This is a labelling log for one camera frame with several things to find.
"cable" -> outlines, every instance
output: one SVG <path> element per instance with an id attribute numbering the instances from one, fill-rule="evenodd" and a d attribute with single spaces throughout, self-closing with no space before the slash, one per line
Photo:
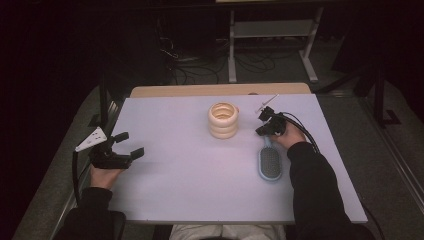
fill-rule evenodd
<path id="1" fill-rule="evenodd" d="M 72 154 L 72 183 L 74 186 L 75 201 L 77 202 L 77 206 L 79 206 L 81 198 L 79 194 L 79 179 L 78 179 L 77 171 L 78 171 L 78 152 L 74 151 Z"/>
<path id="2" fill-rule="evenodd" d="M 282 114 L 287 114 L 287 115 L 292 116 L 294 119 L 296 119 L 296 121 L 299 122 L 300 125 L 302 125 L 303 128 L 305 128 L 305 126 L 303 126 L 302 122 L 295 115 L 288 113 L 288 112 L 282 112 Z"/>
<path id="3" fill-rule="evenodd" d="M 312 146 L 313 146 L 313 148 L 314 148 L 314 150 L 315 150 L 315 152 L 316 153 L 320 153 L 320 151 L 319 151 L 319 148 L 318 148 L 318 145 L 317 145 L 317 143 L 315 142 L 315 139 L 312 137 L 312 135 L 308 132 L 308 130 L 306 130 L 306 128 L 305 127 L 303 127 L 303 124 L 299 124 L 299 123 L 297 123 L 296 121 L 294 121 L 293 119 L 291 119 L 291 118 L 289 118 L 289 117 L 287 117 L 287 116 L 281 116 L 281 115 L 278 115 L 278 114 L 270 114 L 270 116 L 273 116 L 273 117 L 279 117 L 279 118 L 283 118 L 284 120 L 286 120 L 287 122 L 289 122 L 289 123 L 291 123 L 291 124 L 293 124 L 294 126 L 296 126 L 297 128 L 299 128 L 299 130 L 300 131 L 302 131 L 305 135 L 306 135 L 306 137 L 309 139 L 309 141 L 311 142 L 311 144 L 312 144 Z"/>
<path id="4" fill-rule="evenodd" d="M 378 233 L 380 234 L 380 237 L 382 240 L 386 240 L 386 237 L 384 236 L 383 230 L 380 227 L 380 224 L 378 223 L 377 219 L 374 217 L 374 215 L 371 213 L 371 211 L 365 206 L 365 204 L 361 202 L 362 207 L 365 209 L 365 211 L 370 215 L 372 220 L 374 221 L 375 225 L 377 226 Z"/>

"black wire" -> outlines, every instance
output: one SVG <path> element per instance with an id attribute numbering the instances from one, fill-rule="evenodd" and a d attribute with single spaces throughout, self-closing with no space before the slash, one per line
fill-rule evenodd
<path id="1" fill-rule="evenodd" d="M 82 175 L 85 173 L 85 171 L 87 171 L 88 167 L 91 165 L 91 162 L 87 163 L 84 167 L 84 169 L 82 169 L 79 177 L 78 177 L 78 181 L 81 179 Z"/>
<path id="2" fill-rule="evenodd" d="M 293 119 L 291 119 L 291 118 L 289 118 L 289 117 L 287 117 L 287 116 L 281 116 L 281 115 L 278 115 L 278 114 L 270 114 L 270 116 L 273 116 L 273 117 L 279 117 L 279 118 L 283 118 L 284 120 L 286 120 L 287 122 L 290 122 L 291 124 L 293 124 L 293 125 L 295 125 L 297 128 L 299 128 L 299 130 L 300 131 L 302 131 L 305 135 L 306 135 L 306 137 L 309 139 L 309 141 L 311 142 L 311 144 L 312 144 L 312 146 L 313 146 L 313 148 L 315 149 L 315 152 L 316 153 L 320 153 L 320 151 L 319 151 L 319 148 L 318 148 L 318 145 L 317 145 L 317 143 L 315 142 L 315 139 L 312 137 L 312 135 L 308 132 L 308 130 L 306 130 L 306 128 L 305 127 L 303 127 L 303 125 L 301 125 L 301 124 L 299 124 L 299 123 L 297 123 L 296 121 L 294 121 Z"/>
<path id="3" fill-rule="evenodd" d="M 196 75 L 196 76 L 210 76 L 210 75 L 215 75 L 215 77 L 216 77 L 216 84 L 218 84 L 219 83 L 219 80 L 220 80 L 218 73 L 221 72 L 222 69 L 225 67 L 226 61 L 224 59 L 222 61 L 221 66 L 217 70 L 204 67 L 204 66 L 209 65 L 210 63 L 211 62 L 208 62 L 207 64 L 192 65 L 192 66 L 190 66 L 190 65 L 189 66 L 184 66 L 184 65 L 179 64 L 178 67 L 176 67 L 176 69 L 182 71 L 185 75 L 187 73 L 193 74 L 193 75 Z M 189 71 L 187 69 L 202 69 L 202 70 L 206 70 L 206 71 L 208 71 L 210 73 L 196 73 L 196 72 L 193 72 L 193 71 Z"/>
<path id="4" fill-rule="evenodd" d="M 72 154 L 72 183 L 74 186 L 74 196 L 75 201 L 77 202 L 77 206 L 80 203 L 80 193 L 79 193 L 79 180 L 77 176 L 78 171 L 78 152 L 74 151 Z"/>
<path id="5" fill-rule="evenodd" d="M 296 119 L 296 121 L 299 122 L 300 125 L 302 125 L 303 128 L 305 128 L 305 126 L 303 126 L 302 122 L 295 115 L 288 113 L 288 112 L 282 112 L 282 113 L 292 116 L 294 119 Z"/>
<path id="6" fill-rule="evenodd" d="M 262 64 L 264 64 L 264 68 L 261 68 L 261 67 L 255 66 L 255 65 L 253 65 L 253 64 L 247 63 L 246 61 L 242 60 L 242 59 L 241 59 L 241 58 L 239 58 L 239 57 L 234 56 L 234 59 L 237 61 L 237 63 L 238 63 L 238 64 L 239 64 L 242 68 L 244 68 L 245 70 L 247 70 L 247 71 L 249 71 L 249 72 L 253 72 L 253 73 L 264 73 L 264 72 L 270 71 L 270 70 L 272 70 L 272 69 L 274 69 L 274 68 L 275 68 L 275 62 L 274 62 L 274 61 L 272 61 L 272 60 L 271 60 L 271 63 L 272 63 L 272 66 L 271 66 L 271 67 L 268 67 L 268 66 L 266 66 L 266 64 L 265 64 L 264 62 L 261 62 Z M 247 68 L 246 66 L 244 66 L 243 64 L 244 64 L 244 65 L 247 65 L 247 66 L 249 66 L 249 67 L 251 67 L 251 68 L 256 68 L 256 69 L 258 69 L 258 71 L 251 70 L 251 69 Z"/>
<path id="7" fill-rule="evenodd" d="M 386 237 L 384 236 L 383 230 L 380 227 L 380 224 L 378 223 L 377 219 L 374 217 L 374 215 L 371 213 L 371 211 L 365 206 L 365 204 L 361 202 L 362 207 L 365 209 L 365 211 L 368 213 L 368 215 L 370 215 L 370 217 L 372 218 L 372 220 L 374 221 L 375 225 L 377 226 L 378 229 L 378 233 L 380 234 L 380 237 L 382 240 L 385 240 Z"/>

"person's leg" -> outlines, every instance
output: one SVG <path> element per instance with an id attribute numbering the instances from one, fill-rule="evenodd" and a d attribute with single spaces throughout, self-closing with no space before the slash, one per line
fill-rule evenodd
<path id="1" fill-rule="evenodd" d="M 222 225 L 174 225 L 170 240 L 198 240 L 218 237 L 222 234 Z"/>
<path id="2" fill-rule="evenodd" d="M 282 225 L 223 225 L 222 236 L 231 239 L 272 239 L 285 240 Z"/>

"gray floor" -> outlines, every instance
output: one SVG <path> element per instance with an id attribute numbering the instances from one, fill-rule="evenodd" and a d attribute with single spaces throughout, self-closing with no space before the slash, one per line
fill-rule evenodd
<path id="1" fill-rule="evenodd" d="M 260 46 L 263 47 L 274 43 L 261 44 L 263 45 Z M 272 55 L 263 49 L 240 44 L 237 51 L 239 61 L 236 64 L 238 83 L 306 82 L 312 90 L 315 90 L 343 76 L 342 73 L 331 71 L 332 62 L 341 41 L 316 41 L 311 53 L 311 61 L 319 78 L 319 82 L 315 84 L 307 80 L 297 55 L 296 49 L 301 42 L 287 40 L 287 44 L 291 44 L 291 47 L 274 49 Z M 215 84 L 217 81 L 220 84 L 228 83 L 225 56 L 209 64 L 197 61 L 179 64 L 179 66 L 185 66 L 182 68 L 185 72 L 176 72 L 178 84 L 184 81 L 188 84 Z M 354 84 L 355 81 L 352 81 L 334 91 L 333 94 L 318 96 L 346 169 L 358 195 L 377 218 L 386 239 L 423 239 L 423 213 L 399 174 L 394 157 L 382 137 L 382 131 L 376 127 L 369 116 L 368 106 L 372 103 L 373 96 L 370 94 L 365 99 L 353 96 L 351 92 Z M 424 152 L 421 150 L 421 146 L 424 145 L 423 124 L 409 109 L 399 91 L 390 84 L 386 84 L 385 107 L 394 110 L 402 124 L 388 126 L 383 135 L 387 134 L 393 139 L 417 180 L 424 182 L 424 164 L 422 163 Z M 48 239 L 54 231 L 52 222 L 57 222 L 61 215 L 46 211 L 44 203 L 49 201 L 50 208 L 63 209 L 63 203 L 72 196 L 71 186 L 60 185 L 55 179 L 71 179 L 68 171 L 70 169 L 69 154 L 80 139 L 92 132 L 92 128 L 87 127 L 87 124 L 96 113 L 98 113 L 98 95 L 97 91 L 93 90 L 70 126 L 14 239 Z M 56 193 L 56 198 L 52 199 L 52 192 Z M 377 239 L 380 239 L 371 218 L 366 226 L 374 232 Z M 128 222 L 123 239 L 151 239 L 152 234 L 153 226 L 141 226 Z"/>

